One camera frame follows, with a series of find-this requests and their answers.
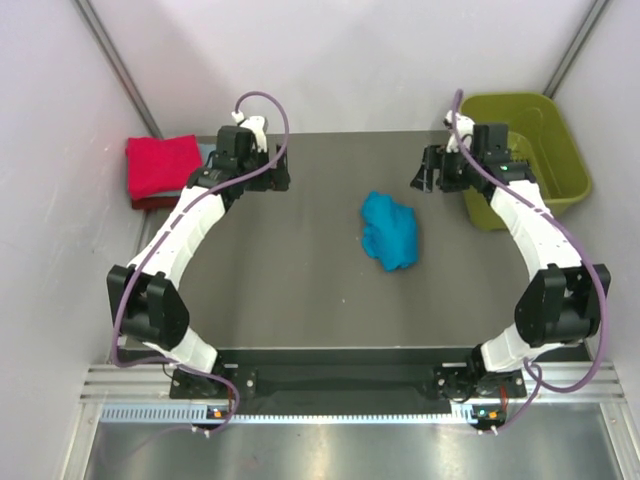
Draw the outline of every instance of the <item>green bin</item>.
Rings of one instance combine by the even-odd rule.
[[[516,161],[528,161],[542,198],[555,217],[591,191],[591,178],[556,104],[538,93],[474,95],[460,112],[476,123],[509,125],[509,148]],[[506,226],[475,190],[464,192],[471,222],[482,230]]]

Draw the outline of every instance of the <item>yellow-green plastic container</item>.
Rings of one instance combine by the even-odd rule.
[[[558,107],[537,93],[474,95],[460,112],[476,123],[509,125],[509,148],[517,161],[528,161],[542,198],[555,217],[591,191],[591,178]],[[471,222],[482,230],[506,228],[475,190],[464,192]]]

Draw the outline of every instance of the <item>white wall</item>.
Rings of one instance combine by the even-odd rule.
[[[3,2],[0,65],[0,477],[49,480],[108,348],[106,273],[141,222],[123,147],[145,130],[70,1]]]
[[[440,129],[457,87],[542,91],[591,0],[93,4],[176,135],[215,133],[253,89],[282,100],[294,132]]]
[[[610,357],[640,425],[640,2],[615,0],[557,95],[594,180],[569,227],[612,272]]]

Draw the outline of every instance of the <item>crumpled blue cloth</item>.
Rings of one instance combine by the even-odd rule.
[[[418,261],[418,225],[413,208],[396,203],[391,195],[371,192],[360,214],[364,227],[362,248],[377,258],[387,272]]]

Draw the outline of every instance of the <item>metal pole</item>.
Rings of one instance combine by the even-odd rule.
[[[91,0],[73,0],[73,3],[80,11],[80,14],[91,30],[94,38],[96,39],[96,42],[106,55],[107,61],[113,68],[113,71],[118,77],[118,80],[122,84],[125,92],[127,92],[127,95],[129,96],[133,107],[136,109],[138,115],[140,116],[140,119],[147,127],[149,134],[156,138],[163,138],[158,124],[154,120],[153,115],[151,115],[151,111],[142,98],[142,95],[136,87],[133,78],[131,78],[131,75],[125,67],[122,58],[120,58],[118,50],[111,41],[111,38],[109,38],[107,31],[100,21],[100,17],[91,4]]]
[[[567,73],[569,73],[571,66],[582,51],[587,39],[593,32],[598,21],[602,18],[603,13],[610,3],[611,0],[595,0],[591,4],[591,8],[580,24],[578,32],[573,37],[573,40],[569,44],[569,48],[567,48],[567,51],[564,53],[562,60],[560,60],[560,63],[556,67],[551,80],[549,80],[547,87],[544,89],[544,95],[549,98],[553,98],[556,95],[560,85],[567,76]]]

